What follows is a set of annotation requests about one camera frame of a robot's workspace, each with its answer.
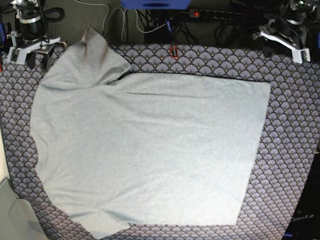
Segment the cable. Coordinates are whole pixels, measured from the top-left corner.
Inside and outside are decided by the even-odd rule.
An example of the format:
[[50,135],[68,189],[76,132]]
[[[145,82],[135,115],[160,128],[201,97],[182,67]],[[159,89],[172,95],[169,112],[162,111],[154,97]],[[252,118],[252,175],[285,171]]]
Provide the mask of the cable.
[[37,0],[37,3],[38,3],[38,6],[39,6],[40,16],[41,16],[41,24],[42,24],[43,31],[44,31],[44,36],[40,36],[41,46],[42,46],[42,42],[43,41],[48,44],[50,42],[50,40],[46,37],[46,35],[48,33],[48,29],[47,29],[47,22],[46,22],[46,19],[45,19],[45,14],[44,14],[44,10],[43,10],[42,5],[41,5],[41,1]]
[[128,42],[129,39],[129,30],[128,30],[128,26],[129,26],[129,18],[128,18],[128,11],[125,12],[125,41]]
[[215,37],[215,45],[216,47],[221,47],[222,44],[220,43],[220,37],[222,36],[222,33],[229,27],[229,26],[235,26],[234,23],[223,23],[216,27],[214,31],[214,37]]
[[223,45],[224,48],[227,47],[227,46],[232,47],[232,45],[233,45],[233,43],[235,42],[235,39],[236,39],[236,37],[234,37],[234,34],[236,34],[236,33],[239,33],[238,30],[237,30],[237,26],[233,25],[233,28],[232,28],[229,36],[224,41],[224,45]]
[[105,35],[105,26],[106,26],[106,22],[107,22],[107,18],[110,12],[110,6],[108,4],[105,3],[89,3],[89,2],[85,2],[85,1],[80,1],[80,0],[75,0],[77,3],[79,4],[84,4],[84,5],[89,5],[89,6],[105,6],[108,8],[108,11],[106,12],[105,18],[103,20],[103,24],[102,24],[102,36]]
[[152,21],[153,21],[153,18],[152,18],[152,15],[151,15],[151,13],[150,13],[150,11],[147,9],[147,10],[145,10],[145,16],[146,16],[146,19],[148,20],[148,22],[149,23],[152,23]]
[[152,29],[150,31],[142,31],[139,27],[139,15],[138,15],[138,11],[135,9],[135,13],[136,13],[136,28],[138,29],[139,32],[143,33],[143,34],[150,34],[153,33],[161,28],[163,28],[164,26],[166,26],[166,23],[156,27],[155,29]]
[[296,37],[298,39],[299,48],[303,49],[304,48],[304,44],[303,44],[302,39],[300,38],[299,34],[293,28],[291,30],[296,35]]
[[219,47],[223,47],[224,46],[224,44],[222,43],[222,44],[220,44],[220,38],[223,36],[223,33],[228,29],[228,27],[229,27],[230,25],[226,25],[225,26],[225,28],[224,29],[222,29],[220,32],[219,32],[219,35],[218,35],[218,43],[219,43]]
[[176,32],[172,35],[173,38],[174,38],[174,40],[177,42],[176,36],[177,36],[179,33],[183,33],[183,35],[185,36],[185,39],[187,40],[188,44],[191,45],[191,42],[190,42],[190,40],[189,40],[189,38],[188,38],[188,35],[187,35],[186,32],[182,29],[181,22],[179,23],[178,26],[179,26],[178,31],[176,31]]
[[147,16],[145,16],[145,15],[143,15],[143,13],[141,12],[141,11],[139,11],[139,10],[137,10],[137,12],[138,12],[138,16],[139,16],[139,19],[140,19],[140,22],[142,23],[142,25],[144,26],[144,27],[149,27],[149,20],[148,20],[148,17]]
[[191,33],[191,31],[189,30],[187,24],[186,24],[185,22],[181,22],[180,24],[181,24],[181,26],[185,29],[186,33],[192,38],[192,40],[194,41],[194,43],[198,45],[198,44],[199,44],[198,39],[197,39],[194,35],[192,35],[192,33]]
[[281,11],[280,17],[282,18],[290,5],[290,1],[285,5],[284,9]]
[[121,7],[116,7],[112,10],[111,14],[110,14],[110,18],[111,16],[115,13],[116,10],[120,10],[120,12],[122,13],[123,19],[122,19],[122,30],[121,30],[121,40],[124,42],[127,38],[127,33],[126,33],[126,14],[128,9],[123,10]]

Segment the patterned fabric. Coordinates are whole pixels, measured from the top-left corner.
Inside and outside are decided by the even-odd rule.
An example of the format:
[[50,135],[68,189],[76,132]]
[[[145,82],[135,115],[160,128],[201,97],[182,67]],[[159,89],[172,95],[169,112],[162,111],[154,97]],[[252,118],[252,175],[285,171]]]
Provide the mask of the patterned fabric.
[[[320,138],[320,65],[295,64],[289,57],[264,58],[258,51],[168,45],[119,45],[133,72],[181,73],[271,83],[270,102],[256,163],[235,226],[132,225],[107,239],[279,240],[302,194]],[[53,60],[63,51],[56,50]],[[19,197],[29,201],[49,239],[93,237],[55,208],[35,172],[37,149],[30,113],[43,73],[3,60],[0,111],[10,176]]]

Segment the floor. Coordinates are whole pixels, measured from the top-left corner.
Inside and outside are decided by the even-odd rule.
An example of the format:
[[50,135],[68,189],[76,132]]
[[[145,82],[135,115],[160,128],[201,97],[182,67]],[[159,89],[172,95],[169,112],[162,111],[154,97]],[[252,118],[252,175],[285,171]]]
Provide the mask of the floor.
[[[116,7],[121,7],[120,0],[82,0],[88,3],[109,4],[111,11]],[[88,6],[77,3],[75,0],[47,0],[46,8],[60,7],[65,11],[65,18],[60,23],[52,23],[49,25],[49,33],[55,36],[61,36],[62,40],[68,41],[70,44],[76,43],[88,25],[102,32],[103,19],[108,11],[103,6]],[[226,10],[228,9],[229,0],[193,0],[189,5],[190,9],[202,10]],[[15,14],[7,14],[3,16],[3,22],[13,23]],[[111,43],[123,43],[121,40],[122,30],[122,14],[117,11],[116,14],[109,18],[106,22],[106,33],[109,33],[107,40]],[[201,23],[188,24],[192,34],[198,39],[202,39],[205,45],[213,45],[215,24]],[[181,37],[179,43],[184,42],[185,39]],[[144,34],[139,32],[136,27],[136,13],[133,10],[128,11],[128,40],[127,43],[143,43]]]

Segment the black cable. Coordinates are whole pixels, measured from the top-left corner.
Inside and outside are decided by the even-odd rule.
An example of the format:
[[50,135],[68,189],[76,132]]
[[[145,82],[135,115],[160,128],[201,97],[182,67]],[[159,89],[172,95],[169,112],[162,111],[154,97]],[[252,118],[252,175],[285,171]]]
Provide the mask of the black cable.
[[151,15],[151,13],[150,13],[150,11],[148,9],[145,11],[145,16],[146,16],[146,19],[148,20],[149,23],[153,22],[152,15]]
[[[50,14],[58,14],[58,17],[48,17]],[[65,10],[61,7],[53,7],[48,10],[43,11],[43,15],[45,16],[45,21],[47,23],[59,23],[65,18]]]
[[149,21],[148,21],[147,17],[139,10],[137,10],[137,13],[138,13],[138,17],[139,17],[140,22],[142,23],[142,25],[144,27],[146,27],[146,26],[149,27],[150,25],[149,25]]
[[185,39],[187,40],[188,44],[191,45],[191,42],[190,42],[190,40],[189,40],[189,38],[188,38],[188,35],[186,34],[185,31],[182,30],[181,22],[179,22],[179,24],[178,24],[178,26],[177,26],[176,28],[178,28],[178,27],[179,27],[178,31],[176,31],[176,29],[174,29],[174,30],[172,31],[172,32],[174,32],[174,34],[172,35],[173,38],[174,38],[174,40],[175,40],[176,42],[178,42],[178,41],[176,40],[176,36],[177,36],[179,33],[182,33],[182,34],[185,36]]
[[218,35],[218,44],[219,44],[219,47],[222,47],[223,46],[223,43],[220,43],[220,39],[221,39],[221,36],[222,36],[222,33],[227,30],[229,27],[229,25],[225,26],[225,28],[221,28],[221,31],[219,32],[219,35]]
[[233,28],[232,28],[229,36],[228,36],[228,37],[225,39],[225,41],[224,41],[224,45],[223,45],[224,48],[225,48],[225,47],[232,47],[232,44],[233,44],[234,41],[235,41],[234,34],[235,34],[237,31],[238,31],[238,30],[237,30],[236,25],[233,25]]
[[216,27],[216,29],[214,31],[214,38],[215,38],[216,47],[220,47],[221,46],[221,44],[220,44],[220,36],[221,36],[222,32],[225,30],[225,29],[222,29],[222,28],[223,27],[227,27],[227,26],[229,26],[228,23],[223,23],[223,24],[221,24],[221,25]]
[[184,30],[186,31],[186,33],[191,37],[191,39],[194,41],[195,44],[199,44],[198,39],[192,35],[191,31],[189,30],[187,24],[185,22],[181,22],[181,26],[184,28]]
[[298,38],[299,48],[300,48],[300,49],[303,49],[303,48],[304,48],[304,44],[303,44],[302,39],[300,38],[299,34],[298,34],[295,30],[293,30],[293,29],[292,29],[292,31],[294,32],[294,34],[295,34],[296,37]]
[[285,5],[284,9],[282,10],[281,14],[280,14],[280,17],[282,18],[283,15],[285,14],[285,11],[287,10],[287,8],[289,7],[290,5],[290,1]]
[[[46,23],[46,19],[45,19],[45,15],[44,15],[44,10],[42,9],[42,5],[41,5],[41,0],[37,0],[37,3],[39,5],[39,10],[40,10],[40,16],[41,16],[41,23],[42,23],[42,27],[44,30],[44,35],[47,34],[47,23]],[[46,38],[45,36],[41,36],[41,40],[45,41],[46,43],[49,43],[50,40],[48,38]]]

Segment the gray t-shirt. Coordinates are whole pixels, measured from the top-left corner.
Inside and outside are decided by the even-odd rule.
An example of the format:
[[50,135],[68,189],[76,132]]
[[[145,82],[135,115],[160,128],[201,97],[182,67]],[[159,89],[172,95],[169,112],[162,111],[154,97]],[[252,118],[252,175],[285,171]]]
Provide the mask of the gray t-shirt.
[[131,224],[235,225],[266,82],[135,73],[92,28],[41,81],[36,171],[53,204],[100,239]]

